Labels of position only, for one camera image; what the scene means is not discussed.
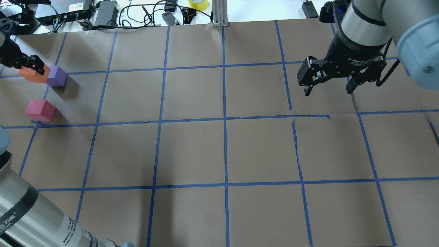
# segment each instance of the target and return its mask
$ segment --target blue tape line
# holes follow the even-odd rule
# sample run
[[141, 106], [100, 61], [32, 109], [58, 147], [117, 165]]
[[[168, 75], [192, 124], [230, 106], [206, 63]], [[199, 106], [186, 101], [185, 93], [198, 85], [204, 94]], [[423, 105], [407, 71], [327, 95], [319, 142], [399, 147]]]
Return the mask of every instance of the blue tape line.
[[223, 117], [224, 117], [224, 202], [226, 217], [226, 247], [230, 247], [230, 222], [229, 222], [229, 171], [227, 167], [227, 105], [226, 105], [226, 36], [224, 27], [221, 28], [223, 47]]
[[366, 131], [365, 131], [364, 125], [363, 125], [363, 120], [361, 119], [361, 115], [360, 114], [358, 114], [357, 116], [358, 116], [358, 121], [360, 122], [361, 132], [363, 133], [364, 142], [366, 143], [367, 153], [369, 155], [369, 160], [371, 162], [372, 171], [374, 173], [374, 180], [375, 180], [375, 183], [377, 185], [378, 194], [379, 194], [381, 205], [382, 205], [382, 208], [383, 208], [384, 217], [385, 217], [385, 220], [386, 220], [386, 223], [387, 223], [387, 228], [389, 229], [390, 239], [392, 240], [393, 246], [396, 246], [395, 236], [393, 235], [392, 225], [390, 224], [389, 215], [387, 213], [387, 208], [385, 206], [384, 197], [383, 197], [383, 194], [382, 194], [382, 191], [381, 191], [380, 181], [378, 179], [377, 170], [375, 168], [375, 163], [374, 163], [374, 160], [372, 158], [372, 152], [371, 152], [371, 148], [369, 146], [369, 141], [367, 140]]
[[[401, 182], [401, 181], [430, 181], [439, 180], [439, 177], [409, 177], [409, 178], [379, 178], [380, 182]], [[344, 183], [370, 183], [375, 179], [341, 179], [341, 180], [308, 180], [304, 184], [344, 184]], [[273, 182], [234, 182], [227, 183], [233, 187], [240, 186], [270, 186], [270, 185], [300, 185], [301, 181], [273, 181]], [[204, 188], [204, 187], [224, 187], [225, 183], [211, 184], [181, 184], [181, 185], [156, 185], [156, 189], [178, 189], [178, 188]], [[116, 186], [116, 187], [85, 187], [85, 188], [42, 188], [39, 191], [103, 191], [103, 190], [134, 190], [152, 189], [152, 186]]]
[[221, 65], [206, 65], [206, 66], [190, 66], [190, 67], [171, 67], [166, 68], [167, 70], [176, 70], [176, 69], [209, 69], [209, 68], [218, 68], [222, 67]]
[[22, 78], [21, 76], [0, 76], [1, 79]]
[[[93, 154], [94, 142], [96, 140], [99, 118], [101, 117], [102, 102], [104, 101], [105, 89], [107, 87], [108, 72], [110, 71], [111, 61], [113, 59], [113, 54], [114, 54], [114, 48], [116, 47], [117, 32], [118, 32], [118, 30], [116, 29], [115, 34], [114, 34], [114, 38], [113, 38], [113, 46], [112, 46], [111, 53], [110, 53], [110, 59], [108, 61], [107, 71], [106, 71], [106, 75], [105, 75], [104, 86], [102, 88], [101, 100], [99, 101], [99, 108], [97, 110], [96, 123], [95, 123], [95, 127], [94, 127], [93, 138], [91, 139], [90, 151], [89, 151], [88, 158], [87, 158], [87, 165], [86, 165], [86, 169], [85, 169], [85, 173], [84, 173], [84, 180], [83, 180], [82, 188], [85, 188], [85, 186], [87, 184], [88, 171], [90, 168], [91, 157]], [[84, 190], [81, 191], [81, 196], [79, 197], [78, 210], [76, 211], [76, 218], [75, 218], [76, 222], [79, 222], [79, 215], [81, 214], [81, 207], [82, 207], [83, 198], [84, 198]]]
[[217, 118], [194, 118], [194, 119], [179, 119], [179, 120], [162, 120], [162, 123], [183, 123], [183, 122], [203, 122], [203, 121], [221, 121], [222, 117]]
[[67, 34], [68, 33], [64, 33], [64, 38], [62, 39], [61, 48], [59, 49], [58, 56], [57, 56], [56, 62], [55, 62], [55, 66], [58, 65], [59, 58], [61, 57], [62, 48], [64, 48], [65, 40], [67, 39]]
[[300, 63], [300, 64], [302, 64], [303, 61], [285, 62], [285, 64], [295, 64], [295, 63]]
[[431, 109], [431, 110], [411, 110], [411, 111], [392, 111], [392, 112], [360, 112], [360, 115], [379, 115], [379, 114], [401, 114], [401, 113], [436, 113], [439, 112], [439, 109]]
[[369, 183], [375, 182], [375, 179], [341, 179], [341, 180], [315, 180], [315, 181], [304, 181], [305, 184], [316, 185], [316, 184], [350, 184], [350, 183]]
[[297, 158], [297, 168], [299, 170], [299, 178], [300, 178], [300, 183], [302, 185], [302, 199], [303, 199], [303, 210], [305, 212], [306, 230], [308, 232], [309, 245], [311, 247], [313, 247], [313, 237], [311, 234], [311, 224], [309, 222], [309, 214], [308, 214], [308, 203], [306, 201], [305, 182], [303, 180], [303, 173], [302, 173], [302, 169], [300, 167], [299, 152], [298, 152], [298, 148], [297, 148], [296, 124], [294, 122], [292, 124], [292, 128], [293, 128], [294, 146], [295, 146], [296, 158]]
[[247, 67], [247, 66], [264, 66], [264, 65], [281, 65], [282, 62], [262, 62], [262, 63], [242, 63], [242, 64], [224, 64], [224, 67]]
[[163, 68], [152, 68], [152, 69], [119, 69], [119, 70], [110, 70], [109, 73], [142, 72], [142, 71], [158, 71], [158, 70], [163, 70]]
[[60, 125], [52, 125], [52, 124], [46, 124], [46, 123], [40, 123], [38, 128], [78, 128], [78, 127], [93, 127], [96, 126], [94, 123], [87, 123], [87, 124], [60, 124]]
[[13, 130], [13, 129], [33, 129], [35, 126], [3, 126], [5, 130]]
[[90, 75], [90, 74], [105, 74], [107, 73], [107, 71], [90, 71], [90, 72], [72, 72], [72, 73], [67, 73], [69, 76], [74, 76], [74, 75]]
[[224, 187], [223, 183], [213, 184], [187, 184], [187, 185], [156, 185], [156, 189], [178, 189], [178, 188], [204, 188], [204, 187]]
[[148, 235], [146, 242], [147, 247], [151, 245], [152, 218], [154, 213], [155, 188], [157, 182], [158, 154], [160, 149], [160, 135], [162, 133], [161, 121], [163, 119], [163, 102], [165, 100], [165, 82], [166, 82], [166, 69], [167, 69], [166, 66], [168, 64], [169, 32], [170, 32], [170, 26], [168, 26], [168, 31], [166, 35], [165, 62], [163, 64], [162, 98], [160, 100], [160, 116], [159, 116], [158, 131], [157, 131], [157, 144], [155, 147], [154, 175], [152, 179], [151, 204], [149, 207]]
[[333, 24], [333, 23], [330, 23], [330, 25], [331, 25], [331, 29], [332, 29], [332, 34], [335, 36], [335, 28], [334, 28], [334, 24]]
[[278, 182], [235, 182], [229, 186], [264, 186], [264, 185], [300, 185], [301, 181], [278, 181]]
[[378, 180], [380, 182], [427, 181], [427, 180], [439, 180], [439, 177], [379, 178]]
[[49, 88], [50, 88], [50, 86], [47, 85], [47, 86], [46, 86], [46, 92], [44, 93], [43, 100], [46, 100], [46, 99], [47, 99], [47, 95], [49, 94]]
[[274, 24], [276, 25], [277, 39], [279, 40], [279, 47], [281, 48], [282, 68], [284, 69], [284, 80], [285, 80], [285, 87], [287, 89], [288, 107], [290, 108], [291, 111], [293, 110], [293, 108], [291, 106], [290, 87], [288, 85], [287, 67], [285, 66], [284, 48], [282, 46], [281, 33], [279, 31], [279, 25], [277, 23], [277, 20], [274, 20]]
[[44, 188], [44, 189], [38, 189], [39, 192], [56, 192], [56, 191], [82, 191], [82, 188]]
[[[324, 117], [331, 119], [330, 115], [272, 115], [272, 116], [231, 116], [227, 120], [242, 120], [242, 119], [272, 119], [272, 118], [289, 118], [289, 117]], [[61, 124], [52, 125], [47, 123], [39, 123], [38, 128], [75, 128], [75, 127], [91, 127], [91, 126], [107, 126], [107, 125], [124, 125], [124, 124], [158, 124], [158, 123], [183, 123], [183, 122], [204, 122], [204, 121], [223, 121], [223, 117], [214, 118], [193, 118], [193, 119], [176, 119], [176, 120], [151, 120], [151, 121], [127, 121], [127, 122], [104, 122], [104, 123], [84, 123], [84, 124]], [[32, 123], [38, 124], [37, 121], [31, 120]], [[8, 128], [23, 128], [23, 126], [10, 126]]]
[[32, 133], [32, 137], [30, 138], [30, 142], [29, 142], [28, 148], [26, 149], [25, 157], [23, 158], [22, 166], [20, 167], [20, 171], [19, 171], [19, 173], [18, 173], [19, 176], [22, 175], [23, 170], [24, 170], [24, 168], [25, 168], [26, 161], [27, 161], [27, 157], [28, 157], [28, 155], [29, 155], [29, 151], [30, 151], [30, 148], [31, 148], [31, 146], [32, 146], [32, 143], [33, 143], [33, 140], [34, 140], [34, 138], [35, 138], [35, 135], [36, 135], [36, 131], [37, 131], [37, 130], [38, 130], [38, 125], [34, 127], [34, 130], [33, 130], [33, 133]]

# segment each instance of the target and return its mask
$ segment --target black device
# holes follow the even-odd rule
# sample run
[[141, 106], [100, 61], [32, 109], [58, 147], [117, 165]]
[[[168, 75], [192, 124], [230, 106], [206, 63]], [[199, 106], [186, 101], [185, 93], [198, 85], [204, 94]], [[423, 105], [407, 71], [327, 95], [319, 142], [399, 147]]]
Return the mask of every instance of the black device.
[[165, 11], [175, 12], [175, 10], [177, 8], [177, 6], [175, 6], [175, 4], [177, 4], [177, 0], [168, 0], [168, 1], [166, 1]]
[[197, 11], [195, 9], [182, 8], [181, 13], [183, 14], [184, 24], [190, 24], [192, 19], [197, 16]]
[[14, 5], [0, 12], [0, 26], [6, 35], [31, 34], [39, 27], [35, 12], [28, 7]]
[[12, 4], [51, 4], [50, 0], [9, 0]]
[[168, 24], [168, 26], [178, 26], [180, 23], [175, 19], [171, 12], [166, 11], [162, 14], [163, 20]]
[[[52, 6], [58, 11], [60, 22], [71, 22], [78, 19], [90, 18], [93, 14], [92, 0], [57, 0], [52, 1]], [[56, 20], [56, 14], [49, 5], [39, 4], [35, 14], [36, 19], [42, 25], [52, 25]]]
[[334, 0], [327, 2], [320, 11], [319, 20], [324, 23], [335, 22], [338, 32], [325, 58], [318, 60], [308, 56], [297, 72], [297, 80], [299, 86], [304, 87], [305, 96], [309, 96], [319, 83], [349, 76], [352, 78], [346, 85], [346, 91], [351, 94], [358, 85], [378, 80], [387, 65], [380, 52], [385, 44], [365, 46], [353, 42], [344, 34], [341, 24], [350, 3], [351, 0]]
[[312, 1], [306, 1], [302, 3], [302, 10], [307, 19], [319, 18], [319, 14], [317, 13]]
[[117, 19], [116, 1], [99, 2], [99, 10], [94, 21], [94, 25], [110, 25], [114, 26]]

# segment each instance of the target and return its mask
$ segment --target black cable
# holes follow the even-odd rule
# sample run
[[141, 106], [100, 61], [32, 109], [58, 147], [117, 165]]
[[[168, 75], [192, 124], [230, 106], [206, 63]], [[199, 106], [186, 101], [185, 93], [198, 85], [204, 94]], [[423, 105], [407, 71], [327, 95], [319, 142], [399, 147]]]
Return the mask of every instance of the black cable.
[[128, 1], [129, 2], [129, 4], [128, 4], [128, 8], [127, 8], [127, 10], [126, 10], [126, 16], [128, 17], [128, 19], [130, 19], [130, 20], [133, 20], [133, 21], [135, 21], [135, 22], [138, 22], [138, 23], [144, 23], [144, 22], [140, 22], [140, 21], [138, 21], [138, 20], [136, 20], [136, 19], [134, 19], [134, 18], [131, 18], [130, 17], [130, 6], [131, 6], [131, 1], [129, 0]]
[[66, 23], [67, 19], [64, 19], [64, 21], [62, 21], [56, 28], [55, 30], [53, 30], [54, 33], [57, 33], [58, 30], [60, 29], [60, 27], [62, 26], [62, 24]]
[[[392, 43], [392, 38], [390, 38], [390, 39], [387, 41], [387, 45], [385, 46], [384, 54], [383, 54], [384, 59], [385, 59], [386, 56], [387, 56], [387, 52], [389, 51], [389, 47], [390, 47], [390, 44], [391, 44], [391, 43]], [[376, 82], [377, 82], [377, 86], [378, 86], [378, 85], [381, 86], [381, 85], [384, 83], [384, 81], [383, 81], [383, 82], [380, 82], [380, 80], [381, 80], [381, 74], [378, 75], [378, 79], [376, 80]]]
[[395, 61], [395, 63], [390, 67], [389, 71], [384, 76], [383, 80], [382, 81], [377, 80], [377, 87], [380, 87], [389, 78], [389, 76], [392, 74], [392, 72], [398, 67], [399, 63], [400, 63], [400, 61], [399, 61], [399, 59], [397, 59]]
[[111, 22], [114, 22], [114, 25], [117, 26], [117, 22], [116, 22], [115, 20], [109, 20], [109, 21], [107, 22], [107, 25], [108, 25], [109, 23], [111, 23]]
[[387, 45], [385, 46], [384, 54], [383, 54], [384, 58], [386, 58], [386, 56], [387, 56], [387, 52], [389, 51], [389, 47], [390, 47], [391, 43], [392, 43], [392, 38], [389, 39], [389, 41], [387, 42]]
[[58, 24], [60, 21], [60, 15], [58, 14], [58, 11], [51, 4], [49, 4], [49, 6], [55, 11], [55, 14], [56, 14], [56, 22], [54, 22], [53, 29], [52, 29], [52, 31], [50, 31], [53, 33], [53, 31], [56, 30], [56, 28], [58, 27]]
[[[157, 3], [155, 3], [155, 4], [133, 4], [133, 5], [129, 5], [129, 6], [125, 6], [125, 7], [123, 7], [123, 8], [120, 10], [120, 13], [119, 13], [119, 20], [118, 20], [119, 25], [121, 25], [122, 12], [123, 12], [125, 9], [129, 8], [129, 7], [135, 7], [135, 6], [154, 6], [154, 10], [155, 10], [155, 7], [156, 7], [157, 5], [166, 5], [166, 4], [168, 4], [168, 5], [173, 5], [173, 6], [178, 7], [178, 8], [180, 8], [180, 10], [181, 10], [181, 8], [187, 8], [187, 9], [196, 10], [197, 12], [200, 12], [200, 13], [202, 13], [202, 14], [208, 16], [208, 17], [211, 17], [211, 15], [208, 15], [208, 14], [206, 14], [205, 12], [199, 11], [198, 9], [194, 9], [194, 8], [191, 8], [191, 7], [185, 7], [185, 6], [181, 6], [181, 5], [174, 4], [174, 3], [169, 3], [169, 2], [168, 2], [168, 3], [161, 3], [161, 2], [166, 2], [166, 0], [161, 0], [161, 1], [157, 2]], [[153, 15], [152, 15], [152, 23], [153, 23], [153, 25], [155, 25], [155, 20], [154, 20], [154, 16], [153, 16]]]
[[127, 23], [130, 25], [130, 27], [133, 27], [133, 25], [131, 25], [131, 23], [130, 23], [129, 21], [125, 20], [125, 19], [122, 20], [122, 26], [125, 26], [125, 25], [123, 24], [123, 22], [127, 22]]

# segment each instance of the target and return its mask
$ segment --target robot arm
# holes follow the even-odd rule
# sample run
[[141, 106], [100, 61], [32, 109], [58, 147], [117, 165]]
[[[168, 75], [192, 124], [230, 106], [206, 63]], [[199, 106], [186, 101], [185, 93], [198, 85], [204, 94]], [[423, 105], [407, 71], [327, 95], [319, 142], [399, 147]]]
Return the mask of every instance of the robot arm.
[[335, 22], [338, 32], [326, 57], [307, 57], [297, 73], [306, 96], [332, 78], [350, 76], [348, 94], [367, 81], [381, 86], [380, 51], [390, 38], [413, 80], [439, 90], [439, 1], [335, 0], [322, 8], [320, 21]]
[[[49, 0], [11, 0], [13, 4], [50, 4]], [[9, 36], [11, 26], [6, 23], [0, 29], [0, 63], [6, 67], [21, 69], [22, 66], [44, 75], [44, 63], [37, 55], [27, 56]]]
[[20, 69], [22, 66], [37, 71], [40, 75], [44, 75], [44, 62], [37, 56], [27, 56], [20, 47], [11, 39], [0, 32], [0, 63], [6, 67], [14, 67]]

